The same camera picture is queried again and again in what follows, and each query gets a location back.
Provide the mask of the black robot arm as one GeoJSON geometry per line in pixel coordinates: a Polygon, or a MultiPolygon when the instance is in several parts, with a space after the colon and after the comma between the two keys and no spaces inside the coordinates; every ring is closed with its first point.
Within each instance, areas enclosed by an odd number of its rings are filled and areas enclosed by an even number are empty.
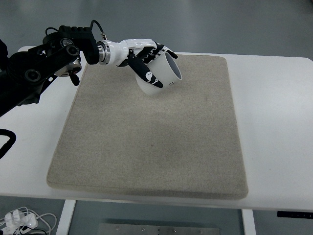
{"type": "Polygon", "coordinates": [[[60,26],[46,34],[43,43],[28,51],[8,56],[7,46],[0,44],[0,114],[16,106],[38,103],[41,94],[58,77],[57,72],[79,59],[83,53],[88,64],[99,62],[100,53],[89,27],[60,26]]]}

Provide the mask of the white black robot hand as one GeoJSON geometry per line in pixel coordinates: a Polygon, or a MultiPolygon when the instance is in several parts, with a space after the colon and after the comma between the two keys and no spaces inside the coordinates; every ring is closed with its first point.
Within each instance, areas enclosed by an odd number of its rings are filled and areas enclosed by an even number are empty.
{"type": "Polygon", "coordinates": [[[158,89],[164,88],[165,82],[156,77],[148,68],[148,64],[165,54],[169,54],[174,59],[178,58],[168,47],[151,39],[127,39],[119,43],[102,40],[97,43],[97,46],[99,64],[129,66],[142,81],[158,89]]]}

